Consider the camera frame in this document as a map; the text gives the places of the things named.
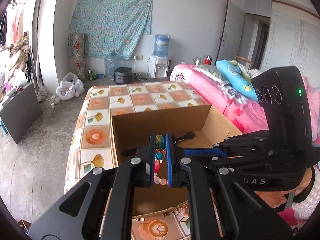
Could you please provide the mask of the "right hand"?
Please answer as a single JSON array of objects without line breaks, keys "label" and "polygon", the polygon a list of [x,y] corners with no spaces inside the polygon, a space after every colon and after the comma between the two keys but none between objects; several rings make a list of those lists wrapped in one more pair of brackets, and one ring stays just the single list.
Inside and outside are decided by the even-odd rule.
[{"label": "right hand", "polygon": [[265,203],[267,203],[271,208],[280,207],[282,204],[287,202],[286,195],[294,192],[294,196],[298,196],[302,192],[304,193],[309,187],[312,180],[313,168],[308,168],[304,173],[304,177],[300,184],[292,190],[289,191],[263,191],[255,192]]}]

